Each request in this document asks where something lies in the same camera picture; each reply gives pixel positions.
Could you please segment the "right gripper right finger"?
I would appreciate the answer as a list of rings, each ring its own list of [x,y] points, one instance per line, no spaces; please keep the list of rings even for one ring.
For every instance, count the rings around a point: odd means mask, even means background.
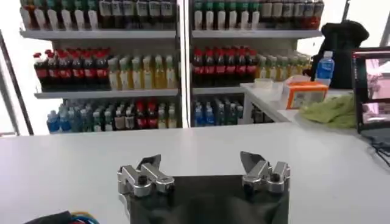
[[[240,159],[245,175],[242,186],[247,194],[268,191],[271,194],[282,194],[289,191],[291,169],[288,163],[278,161],[272,166],[259,154],[240,152]]]

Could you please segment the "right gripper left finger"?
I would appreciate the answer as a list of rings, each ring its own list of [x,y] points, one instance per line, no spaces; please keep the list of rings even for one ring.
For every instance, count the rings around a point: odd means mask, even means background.
[[[168,195],[175,188],[175,179],[160,171],[161,154],[144,157],[140,163],[121,166],[117,172],[118,192],[133,197],[147,197],[153,192]]]

